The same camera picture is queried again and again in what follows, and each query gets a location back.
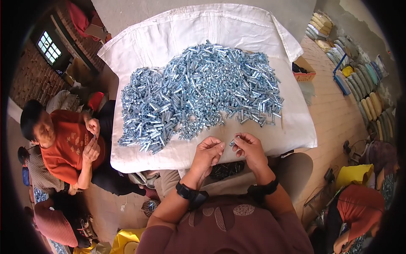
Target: brick wall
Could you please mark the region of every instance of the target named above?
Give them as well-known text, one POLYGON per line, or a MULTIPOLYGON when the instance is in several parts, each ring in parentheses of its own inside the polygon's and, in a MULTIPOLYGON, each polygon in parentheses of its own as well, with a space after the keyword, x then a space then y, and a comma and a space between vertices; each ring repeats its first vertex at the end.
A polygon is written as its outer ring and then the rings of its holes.
POLYGON ((102 47, 102 44, 99 41, 93 40, 92 37, 82 37, 78 31, 75 29, 75 26, 72 23, 71 16, 69 11, 66 8, 65 2, 62 1, 56 7, 56 12, 61 19, 66 30, 76 42, 80 50, 84 55, 89 59, 89 61, 96 67, 96 69, 101 72, 104 68, 104 61, 97 56, 97 52, 102 47))
POLYGON ((66 83, 49 65, 31 40, 27 41, 15 72, 11 99, 19 106, 31 99, 46 105, 50 98, 62 89, 69 89, 66 83))

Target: person's right hand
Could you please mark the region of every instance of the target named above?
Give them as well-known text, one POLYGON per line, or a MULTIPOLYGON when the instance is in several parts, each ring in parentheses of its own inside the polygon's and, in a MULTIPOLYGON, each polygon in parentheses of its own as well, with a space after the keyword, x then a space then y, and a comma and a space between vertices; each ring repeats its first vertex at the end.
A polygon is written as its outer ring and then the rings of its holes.
POLYGON ((89 144, 83 149, 82 157, 85 163, 92 163, 100 154, 100 146, 97 144, 96 138, 93 137, 89 144))
POLYGON ((238 158, 244 156, 251 170, 268 168, 268 159, 264 154, 261 141, 257 137, 246 132, 236 133, 234 134, 234 141, 233 152, 238 150, 235 156, 238 158))

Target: orange t-shirt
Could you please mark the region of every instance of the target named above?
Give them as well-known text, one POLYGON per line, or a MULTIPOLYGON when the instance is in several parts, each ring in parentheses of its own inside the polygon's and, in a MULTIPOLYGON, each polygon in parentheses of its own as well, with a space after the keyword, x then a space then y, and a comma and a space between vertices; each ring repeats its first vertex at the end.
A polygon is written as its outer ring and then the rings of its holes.
MULTIPOLYGON (((69 184, 78 182, 82 170, 82 153, 93 134, 81 122, 80 113, 68 110, 55 110, 51 114, 56 135, 55 142, 49 148, 41 148, 44 164, 52 175, 69 184)), ((92 170, 97 169, 105 156, 105 143, 101 136, 97 140, 100 155, 93 161, 92 170)))
POLYGON ((349 185, 340 194, 337 209, 343 222, 350 225, 351 241, 365 234, 378 222, 385 209, 385 200, 379 191, 361 185, 349 185))

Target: cardboard box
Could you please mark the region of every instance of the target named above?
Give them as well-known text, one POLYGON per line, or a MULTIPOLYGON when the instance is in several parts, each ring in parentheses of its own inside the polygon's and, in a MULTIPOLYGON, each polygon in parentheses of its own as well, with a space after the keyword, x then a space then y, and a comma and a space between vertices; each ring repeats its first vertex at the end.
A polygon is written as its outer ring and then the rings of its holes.
POLYGON ((294 72, 293 76, 295 76, 296 81, 311 81, 314 79, 314 76, 316 76, 316 71, 303 57, 300 56, 296 61, 294 61, 294 63, 308 71, 308 73, 294 72))

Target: tiled floor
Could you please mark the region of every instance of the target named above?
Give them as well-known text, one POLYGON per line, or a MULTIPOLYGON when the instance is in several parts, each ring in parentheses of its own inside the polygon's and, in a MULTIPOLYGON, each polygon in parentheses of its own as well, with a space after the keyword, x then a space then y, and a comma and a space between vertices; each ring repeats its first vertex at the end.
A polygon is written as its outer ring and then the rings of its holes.
MULTIPOLYGON (((314 164, 311 178, 299 202, 294 204, 299 218, 303 214, 302 223, 306 226, 314 218, 309 207, 303 209, 306 199, 316 187, 324 185, 323 176, 329 167, 337 169, 347 165, 348 158, 342 149, 344 141, 349 140, 353 144, 365 139, 367 132, 353 95, 344 97, 332 78, 333 63, 308 37, 302 40, 301 46, 303 57, 317 73, 312 81, 316 96, 312 98, 309 111, 316 128, 318 147, 296 150, 307 153, 314 164)), ((105 85, 103 87, 109 90, 110 98, 114 99, 118 79, 106 68, 101 81, 108 80, 108 88, 105 85)), ((140 210, 147 199, 145 197, 136 194, 117 197, 95 185, 91 185, 84 194, 94 218, 94 229, 101 241, 112 242, 118 228, 142 228, 147 224, 148 219, 140 210)))

